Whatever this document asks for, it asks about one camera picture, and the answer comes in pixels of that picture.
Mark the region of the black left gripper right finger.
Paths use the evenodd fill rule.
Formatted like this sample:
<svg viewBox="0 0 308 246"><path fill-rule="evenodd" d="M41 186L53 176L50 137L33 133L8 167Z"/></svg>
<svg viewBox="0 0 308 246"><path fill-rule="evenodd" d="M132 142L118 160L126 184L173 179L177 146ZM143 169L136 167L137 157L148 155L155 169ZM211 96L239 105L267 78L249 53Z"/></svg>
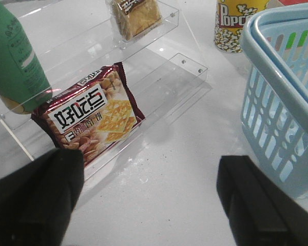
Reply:
<svg viewBox="0 0 308 246"><path fill-rule="evenodd" d="M236 245L308 245L308 212L248 156L222 156L216 188Z"/></svg>

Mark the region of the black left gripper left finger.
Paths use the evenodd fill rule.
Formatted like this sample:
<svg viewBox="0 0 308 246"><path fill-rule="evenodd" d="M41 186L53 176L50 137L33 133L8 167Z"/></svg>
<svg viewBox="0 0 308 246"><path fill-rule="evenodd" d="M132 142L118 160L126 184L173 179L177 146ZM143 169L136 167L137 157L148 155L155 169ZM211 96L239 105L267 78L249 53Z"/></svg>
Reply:
<svg viewBox="0 0 308 246"><path fill-rule="evenodd" d="M60 245L83 184L83 154L68 149L1 178L0 245Z"/></svg>

